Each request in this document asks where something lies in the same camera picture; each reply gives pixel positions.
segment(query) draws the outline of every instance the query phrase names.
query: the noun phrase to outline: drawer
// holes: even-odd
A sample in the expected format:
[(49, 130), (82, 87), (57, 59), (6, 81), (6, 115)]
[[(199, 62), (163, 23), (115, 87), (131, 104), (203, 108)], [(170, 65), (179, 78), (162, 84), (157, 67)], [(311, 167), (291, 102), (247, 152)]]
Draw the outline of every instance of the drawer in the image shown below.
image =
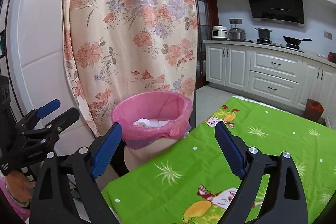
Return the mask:
[(293, 81), (251, 71), (248, 92), (293, 106), (298, 86)]
[(303, 57), (286, 52), (252, 48), (251, 71), (299, 82)]

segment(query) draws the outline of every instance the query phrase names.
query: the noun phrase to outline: black pot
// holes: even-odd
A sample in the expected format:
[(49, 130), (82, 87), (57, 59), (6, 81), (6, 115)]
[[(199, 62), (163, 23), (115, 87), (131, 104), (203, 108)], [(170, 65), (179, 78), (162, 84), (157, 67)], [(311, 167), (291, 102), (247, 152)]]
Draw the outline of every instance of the black pot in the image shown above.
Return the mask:
[(265, 40), (270, 40), (270, 33), (273, 32), (268, 29), (260, 29), (260, 28), (255, 28), (258, 31), (258, 37), (259, 39), (265, 39)]
[(296, 45), (296, 46), (300, 45), (300, 43), (302, 41), (312, 41), (311, 39), (300, 40), (300, 39), (296, 39), (296, 38), (293, 38), (293, 37), (283, 37), (283, 38), (287, 42), (287, 44)]

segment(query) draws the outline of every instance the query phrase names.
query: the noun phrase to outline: starburst print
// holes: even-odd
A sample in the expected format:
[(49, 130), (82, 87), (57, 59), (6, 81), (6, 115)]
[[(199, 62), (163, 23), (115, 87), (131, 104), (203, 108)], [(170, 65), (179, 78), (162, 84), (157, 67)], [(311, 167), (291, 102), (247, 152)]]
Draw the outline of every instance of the starburst print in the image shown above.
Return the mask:
[(266, 133), (263, 133), (261, 130), (262, 130), (262, 128), (258, 129), (257, 127), (255, 127), (255, 128), (254, 127), (249, 127), (249, 130), (247, 131), (247, 133), (251, 133), (252, 135), (257, 135), (260, 138), (263, 138), (266, 135), (268, 135)]
[(327, 205), (330, 199), (331, 199), (330, 194), (322, 193), (320, 202)]
[(258, 191), (257, 199), (264, 200), (266, 195), (265, 187), (262, 187), (262, 191)]
[(157, 177), (159, 177), (159, 176), (162, 176), (162, 180), (161, 180), (162, 185), (163, 185), (163, 182), (165, 181), (165, 179), (167, 179), (167, 181), (168, 181), (168, 183), (169, 183), (170, 186), (172, 186), (171, 185), (172, 181), (177, 184), (177, 182), (176, 182), (175, 179), (180, 179), (182, 177), (182, 175), (180, 175), (179, 173), (177, 173), (176, 171), (174, 171), (171, 168), (171, 165), (169, 166), (168, 161), (167, 161), (167, 165), (164, 165), (162, 162), (161, 162), (161, 165), (162, 165), (162, 167), (157, 166), (155, 164), (155, 166), (162, 171), (162, 173), (160, 173), (157, 176), (155, 176), (155, 179)]
[(320, 134), (317, 133), (316, 129), (312, 129), (312, 128), (309, 129), (309, 134), (313, 135), (313, 136), (316, 136), (316, 137), (320, 136)]
[(305, 172), (306, 172), (306, 166), (305, 166), (305, 164), (302, 162), (302, 163), (300, 163), (297, 167), (296, 167), (296, 169), (297, 169), (297, 171), (298, 171), (298, 173), (299, 173), (299, 175), (301, 176), (301, 177), (303, 177), (304, 175), (305, 175)]

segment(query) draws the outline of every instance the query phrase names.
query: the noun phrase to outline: countertop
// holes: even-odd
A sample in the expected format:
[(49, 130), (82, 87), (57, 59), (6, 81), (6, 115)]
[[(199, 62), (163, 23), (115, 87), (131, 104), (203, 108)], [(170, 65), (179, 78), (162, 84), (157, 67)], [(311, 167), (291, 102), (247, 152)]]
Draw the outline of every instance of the countertop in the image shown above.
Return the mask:
[(204, 43), (207, 44), (225, 44), (225, 45), (240, 45), (240, 46), (247, 46), (247, 47), (256, 47), (256, 48), (266, 48), (268, 50), (274, 50), (274, 51), (278, 51), (278, 52), (287, 52), (290, 54), (295, 54), (295, 55), (299, 55), (302, 57), (306, 57), (321, 63), (324, 63), (326, 65), (329, 65), (331, 67), (336, 68), (336, 64), (329, 61), (328, 59), (325, 58), (321, 58), (317, 55), (317, 53), (315, 52), (310, 52), (310, 51), (306, 51), (304, 49), (302, 49), (302, 51), (304, 52), (298, 52), (298, 51), (294, 51), (294, 50), (290, 50), (287, 48), (281, 48), (281, 47), (275, 47), (275, 46), (270, 46), (270, 45), (264, 45), (264, 44), (256, 44), (256, 43), (251, 43), (251, 42), (239, 42), (239, 41), (228, 41), (228, 40), (204, 40)]

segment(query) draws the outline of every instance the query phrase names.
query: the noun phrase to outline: backsplash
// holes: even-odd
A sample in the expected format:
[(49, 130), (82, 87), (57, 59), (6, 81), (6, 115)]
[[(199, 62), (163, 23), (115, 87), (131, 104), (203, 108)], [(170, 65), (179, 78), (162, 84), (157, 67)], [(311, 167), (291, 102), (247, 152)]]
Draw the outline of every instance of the backsplash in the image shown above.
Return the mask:
[(329, 52), (336, 52), (336, 40), (324, 37), (324, 31), (336, 35), (336, 5), (325, 0), (303, 0), (304, 28), (290, 25), (257, 22), (252, 18), (248, 0), (217, 0), (219, 23), (230, 29), (230, 18), (242, 18), (243, 24), (237, 27), (246, 30), (246, 39), (257, 39), (258, 31), (255, 28), (273, 30), (271, 40), (284, 42), (283, 36), (297, 39), (310, 38), (313, 41), (304, 41), (300, 48), (327, 56)]

